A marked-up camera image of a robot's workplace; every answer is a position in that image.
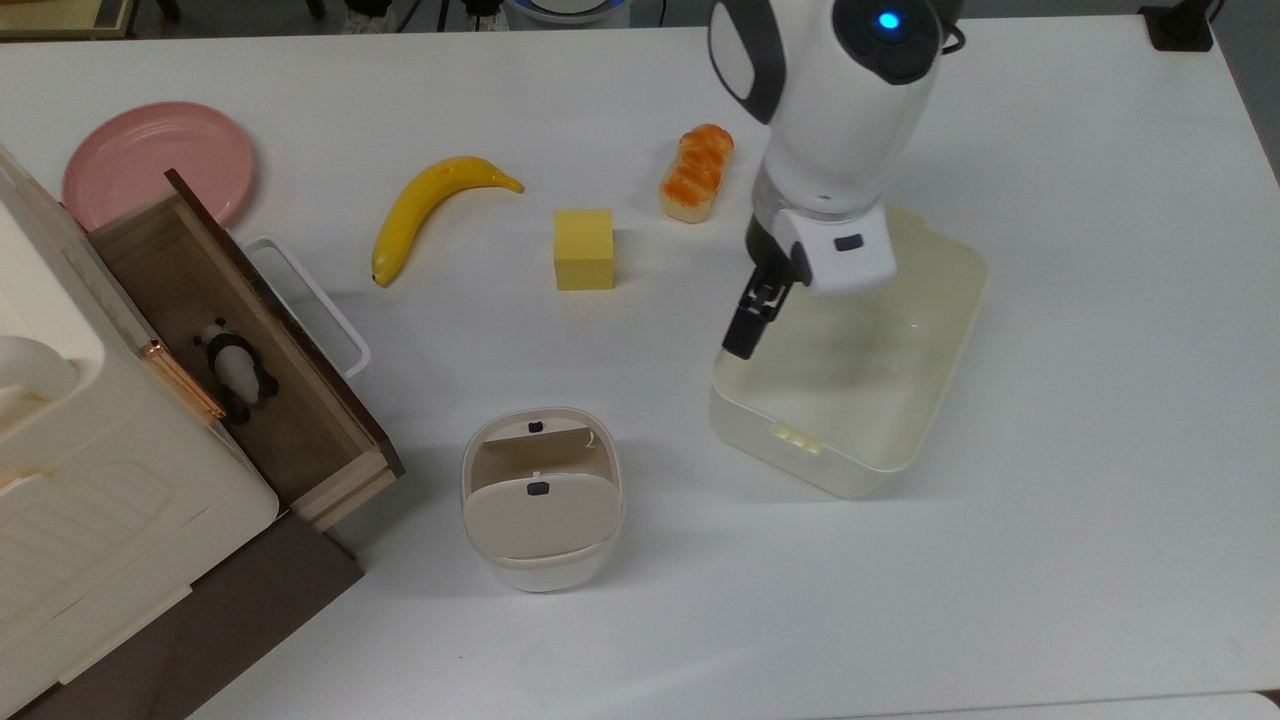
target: panda figurine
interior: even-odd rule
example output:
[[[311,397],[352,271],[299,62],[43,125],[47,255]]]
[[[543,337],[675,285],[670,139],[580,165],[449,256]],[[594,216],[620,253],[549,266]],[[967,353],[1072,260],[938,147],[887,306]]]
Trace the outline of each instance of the panda figurine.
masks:
[[[243,425],[250,407],[279,395],[280,383],[262,368],[262,356],[247,340],[228,331],[223,318],[215,318],[193,342],[205,347],[209,369],[218,377],[228,423]]]

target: bread roll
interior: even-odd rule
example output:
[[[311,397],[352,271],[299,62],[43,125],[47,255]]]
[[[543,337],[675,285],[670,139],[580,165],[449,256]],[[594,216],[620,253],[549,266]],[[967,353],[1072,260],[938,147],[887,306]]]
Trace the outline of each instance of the bread roll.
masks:
[[[733,137],[724,128],[705,124],[687,132],[658,187],[662,211],[686,223],[705,220],[732,155]]]

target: yellow banana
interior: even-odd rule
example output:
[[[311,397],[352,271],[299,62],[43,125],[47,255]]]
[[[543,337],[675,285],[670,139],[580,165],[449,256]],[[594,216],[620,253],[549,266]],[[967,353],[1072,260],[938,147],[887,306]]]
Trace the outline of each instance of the yellow banana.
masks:
[[[451,195],[474,187],[506,187],[525,192],[516,178],[481,158],[449,158],[419,173],[392,205],[374,245],[374,282],[387,287],[396,279],[422,223]]]

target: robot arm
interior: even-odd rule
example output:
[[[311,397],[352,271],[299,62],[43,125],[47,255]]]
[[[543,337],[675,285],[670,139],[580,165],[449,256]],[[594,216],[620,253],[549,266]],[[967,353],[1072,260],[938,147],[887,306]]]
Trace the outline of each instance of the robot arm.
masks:
[[[748,229],[756,270],[726,350],[750,357],[796,281],[822,296],[893,278],[883,176],[924,110],[942,36],[927,0],[717,0],[712,63],[771,129]]]

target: yellow sponge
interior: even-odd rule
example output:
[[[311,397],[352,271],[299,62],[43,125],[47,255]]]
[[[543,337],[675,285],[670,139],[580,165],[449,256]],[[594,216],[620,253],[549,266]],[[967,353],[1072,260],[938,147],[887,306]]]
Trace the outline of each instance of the yellow sponge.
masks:
[[[556,210],[556,287],[613,290],[613,210]]]

